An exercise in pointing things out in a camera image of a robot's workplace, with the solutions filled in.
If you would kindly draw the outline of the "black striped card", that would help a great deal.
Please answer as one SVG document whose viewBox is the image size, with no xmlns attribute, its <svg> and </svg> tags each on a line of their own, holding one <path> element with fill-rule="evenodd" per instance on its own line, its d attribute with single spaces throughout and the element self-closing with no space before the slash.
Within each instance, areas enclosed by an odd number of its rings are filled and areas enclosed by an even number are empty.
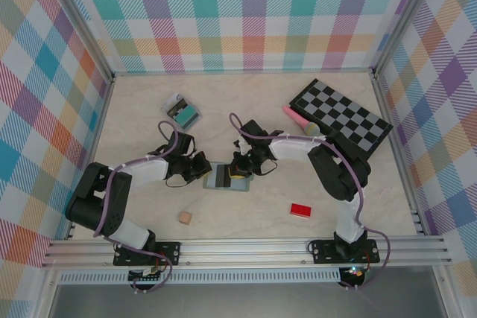
<svg viewBox="0 0 477 318">
<path fill-rule="evenodd" d="M 229 165 L 217 165 L 216 167 L 216 188 L 229 188 L 231 185 L 230 169 Z"/>
</svg>

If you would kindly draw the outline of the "grey-green card holder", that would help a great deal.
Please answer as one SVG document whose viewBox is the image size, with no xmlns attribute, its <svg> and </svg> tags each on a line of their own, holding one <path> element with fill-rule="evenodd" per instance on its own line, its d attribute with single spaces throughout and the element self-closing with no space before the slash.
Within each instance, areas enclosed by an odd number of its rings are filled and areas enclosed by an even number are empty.
<svg viewBox="0 0 477 318">
<path fill-rule="evenodd" d="M 215 178 L 216 178 L 216 167 L 217 165 L 226 165 L 222 162 L 211 162 L 212 170 L 206 174 L 203 178 L 203 188 L 204 189 L 215 189 L 223 191 L 240 191 L 248 192 L 250 190 L 250 182 L 253 180 L 254 175 L 251 175 L 247 178 L 232 178 L 231 185 L 229 188 L 216 188 L 215 187 Z"/>
</svg>

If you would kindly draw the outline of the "teal card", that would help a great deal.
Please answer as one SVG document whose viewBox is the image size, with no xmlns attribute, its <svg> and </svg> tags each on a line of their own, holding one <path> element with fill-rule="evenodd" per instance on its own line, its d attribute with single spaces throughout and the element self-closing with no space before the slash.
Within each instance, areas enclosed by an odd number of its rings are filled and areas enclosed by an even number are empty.
<svg viewBox="0 0 477 318">
<path fill-rule="evenodd" d="M 180 127 L 186 129 L 195 120 L 196 117 L 197 111 L 195 110 L 195 108 L 193 106 L 187 106 L 176 114 L 174 120 Z"/>
</svg>

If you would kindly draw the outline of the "clear plastic tray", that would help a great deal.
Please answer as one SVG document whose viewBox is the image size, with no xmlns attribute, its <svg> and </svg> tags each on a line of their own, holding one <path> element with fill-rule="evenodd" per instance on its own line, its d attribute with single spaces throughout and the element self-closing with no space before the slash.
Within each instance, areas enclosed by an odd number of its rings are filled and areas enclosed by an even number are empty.
<svg viewBox="0 0 477 318">
<path fill-rule="evenodd" d="M 174 120 L 174 118 L 171 118 L 168 116 L 168 113 L 167 111 L 173 107 L 173 105 L 179 103 L 179 102 L 183 102 L 183 103 L 187 103 L 188 106 L 193 106 L 195 108 L 195 110 L 197 111 L 197 117 L 195 118 L 195 120 L 186 128 L 186 129 L 183 129 L 182 127 L 180 127 L 176 121 Z M 200 119 L 201 119 L 201 113 L 200 111 L 198 110 L 198 108 L 192 104 L 188 99 L 184 98 L 179 92 L 176 92 L 174 93 L 170 98 L 168 98 L 164 104 L 162 105 L 162 108 L 161 110 L 165 113 L 165 115 L 175 124 L 176 128 L 177 129 L 180 129 L 184 132 L 190 130 Z"/>
</svg>

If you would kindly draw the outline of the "pink toy microphone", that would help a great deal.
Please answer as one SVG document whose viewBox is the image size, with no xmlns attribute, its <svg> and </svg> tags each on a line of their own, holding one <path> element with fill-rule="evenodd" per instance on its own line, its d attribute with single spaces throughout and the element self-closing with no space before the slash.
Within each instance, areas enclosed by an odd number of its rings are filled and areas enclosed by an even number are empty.
<svg viewBox="0 0 477 318">
<path fill-rule="evenodd" d="M 288 117 L 290 117 L 293 121 L 295 121 L 303 129 L 304 133 L 307 136 L 319 136 L 320 135 L 320 128 L 316 123 L 308 121 L 303 116 L 296 113 L 289 106 L 283 106 L 282 110 Z"/>
</svg>

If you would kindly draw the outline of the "red block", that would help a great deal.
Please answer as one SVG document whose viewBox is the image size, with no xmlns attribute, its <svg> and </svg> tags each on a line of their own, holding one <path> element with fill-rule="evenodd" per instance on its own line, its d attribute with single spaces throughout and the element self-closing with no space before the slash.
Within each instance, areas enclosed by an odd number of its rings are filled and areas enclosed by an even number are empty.
<svg viewBox="0 0 477 318">
<path fill-rule="evenodd" d="M 290 214 L 298 217 L 310 218 L 312 215 L 312 208 L 310 206 L 292 203 L 290 208 Z"/>
</svg>

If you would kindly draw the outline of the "black grey chessboard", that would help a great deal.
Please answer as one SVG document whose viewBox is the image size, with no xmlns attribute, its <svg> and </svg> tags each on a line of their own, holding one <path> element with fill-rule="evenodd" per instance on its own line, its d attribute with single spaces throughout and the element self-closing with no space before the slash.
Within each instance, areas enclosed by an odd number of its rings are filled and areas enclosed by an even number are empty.
<svg viewBox="0 0 477 318">
<path fill-rule="evenodd" d="M 315 79 L 289 106 L 319 126 L 324 135 L 340 132 L 367 156 L 384 141 L 393 126 L 332 87 Z"/>
</svg>

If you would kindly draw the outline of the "small circuit board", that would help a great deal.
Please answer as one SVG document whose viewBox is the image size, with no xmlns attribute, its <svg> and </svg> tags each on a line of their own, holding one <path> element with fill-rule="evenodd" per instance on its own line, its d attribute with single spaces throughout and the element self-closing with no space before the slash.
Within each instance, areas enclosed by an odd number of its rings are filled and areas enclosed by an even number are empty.
<svg viewBox="0 0 477 318">
<path fill-rule="evenodd" d="M 363 279 L 367 272 L 366 267 L 351 266 L 340 269 L 341 280 Z"/>
<path fill-rule="evenodd" d="M 127 275 L 127 280 L 133 282 L 159 282 L 161 280 L 162 271 L 153 268 L 130 270 Z"/>
</svg>

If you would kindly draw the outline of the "aluminium mounting rail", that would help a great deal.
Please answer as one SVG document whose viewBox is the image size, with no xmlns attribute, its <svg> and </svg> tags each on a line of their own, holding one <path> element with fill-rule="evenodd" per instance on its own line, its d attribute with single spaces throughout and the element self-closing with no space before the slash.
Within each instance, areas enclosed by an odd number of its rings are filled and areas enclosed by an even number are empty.
<svg viewBox="0 0 477 318">
<path fill-rule="evenodd" d="M 439 266 L 452 263 L 440 236 L 398 236 L 377 238 L 380 264 L 388 266 Z M 179 268 L 283 268 L 310 267 L 312 254 L 320 252 L 308 238 L 275 239 L 189 239 L 182 241 Z M 44 269 L 85 270 L 113 268 L 113 245 L 102 240 L 52 241 L 42 263 Z"/>
</svg>

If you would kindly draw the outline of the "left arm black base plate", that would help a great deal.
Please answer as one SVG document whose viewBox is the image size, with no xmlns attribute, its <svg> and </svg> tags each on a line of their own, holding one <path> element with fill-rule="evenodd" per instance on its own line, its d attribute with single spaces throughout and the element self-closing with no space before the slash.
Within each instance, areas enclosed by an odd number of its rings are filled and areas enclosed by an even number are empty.
<svg viewBox="0 0 477 318">
<path fill-rule="evenodd" d="M 141 251 L 153 252 L 165 256 L 173 266 L 178 265 L 180 257 L 180 242 L 160 242 L 147 244 Z M 164 265 L 164 258 L 157 258 L 155 255 L 140 253 L 139 249 L 131 250 L 124 246 L 114 247 L 114 266 L 155 266 Z"/>
</svg>

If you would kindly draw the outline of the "aluminium frame side rail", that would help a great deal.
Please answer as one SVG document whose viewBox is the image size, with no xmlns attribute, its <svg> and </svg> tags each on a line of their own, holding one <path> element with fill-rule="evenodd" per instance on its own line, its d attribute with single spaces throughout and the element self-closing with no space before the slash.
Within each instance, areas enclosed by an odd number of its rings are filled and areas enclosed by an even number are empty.
<svg viewBox="0 0 477 318">
<path fill-rule="evenodd" d="M 417 192 L 414 187 L 414 182 L 411 178 L 410 171 L 407 168 L 405 162 L 404 150 L 399 140 L 397 126 L 393 122 L 391 111 L 386 102 L 385 96 L 383 95 L 380 83 L 377 80 L 376 75 L 374 75 L 373 73 L 370 74 L 370 81 L 372 83 L 373 91 L 376 96 L 382 117 L 393 126 L 393 128 L 388 134 L 388 140 L 390 142 L 391 150 L 394 155 L 394 161 L 397 165 L 397 170 L 399 172 L 399 177 L 403 185 L 405 196 L 408 201 L 411 217 L 414 221 L 414 226 L 416 227 L 416 232 L 418 235 L 428 235 L 429 228 L 426 219 L 422 218 L 421 215 L 421 208 L 417 199 Z"/>
<path fill-rule="evenodd" d="M 113 77 L 110 80 L 109 84 L 107 85 L 107 91 L 106 91 L 106 95 L 105 95 L 105 99 L 104 99 L 104 104 L 101 108 L 101 113 L 100 113 L 100 116 L 98 118 L 98 121 L 97 121 L 97 124 L 96 124 L 96 127 L 95 127 L 94 136 L 92 138 L 92 145 L 91 145 L 90 151 L 88 153 L 88 156 L 85 159 L 82 173 L 86 170 L 86 167 L 91 162 L 93 162 L 94 159 L 95 159 L 95 154 L 97 153 L 98 144 L 99 144 L 99 141 L 100 141 L 100 138 L 101 138 L 102 130 L 104 128 L 104 122 L 105 122 L 105 119 L 107 117 L 107 111 L 109 109 L 110 102 L 111 102 L 111 99 L 112 99 L 112 96 L 113 96 L 113 91 L 114 91 L 114 88 L 115 88 L 115 84 L 116 84 L 116 78 Z"/>
</svg>

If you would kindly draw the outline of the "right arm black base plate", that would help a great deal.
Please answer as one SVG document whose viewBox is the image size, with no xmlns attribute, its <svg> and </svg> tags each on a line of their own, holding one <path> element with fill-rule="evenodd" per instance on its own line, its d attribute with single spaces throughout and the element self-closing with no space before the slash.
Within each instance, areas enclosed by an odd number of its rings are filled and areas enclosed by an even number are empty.
<svg viewBox="0 0 477 318">
<path fill-rule="evenodd" d="M 312 255 L 314 264 L 377 264 L 380 262 L 379 250 L 373 239 L 367 239 L 347 256 L 338 251 L 334 240 L 310 241 L 307 250 Z"/>
</svg>

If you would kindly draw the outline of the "aluminium frame post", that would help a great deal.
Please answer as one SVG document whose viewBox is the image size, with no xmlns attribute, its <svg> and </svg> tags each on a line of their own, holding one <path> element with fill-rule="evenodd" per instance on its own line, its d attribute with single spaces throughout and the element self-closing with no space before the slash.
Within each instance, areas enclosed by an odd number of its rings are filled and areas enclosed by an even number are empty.
<svg viewBox="0 0 477 318">
<path fill-rule="evenodd" d="M 65 8 L 65 13 L 72 22 L 73 27 L 79 33 L 83 40 L 86 49 L 90 52 L 95 64 L 98 65 L 102 74 L 104 74 L 110 83 L 114 82 L 114 72 L 107 62 L 103 51 L 98 45 L 96 38 L 89 29 L 84 16 L 82 15 L 75 0 L 60 0 L 60 3 Z"/>
<path fill-rule="evenodd" d="M 385 18 L 384 28 L 378 33 L 376 52 L 370 62 L 369 72 L 373 79 L 379 77 L 391 60 L 422 3 L 423 0 L 391 0 L 391 14 Z"/>
</svg>

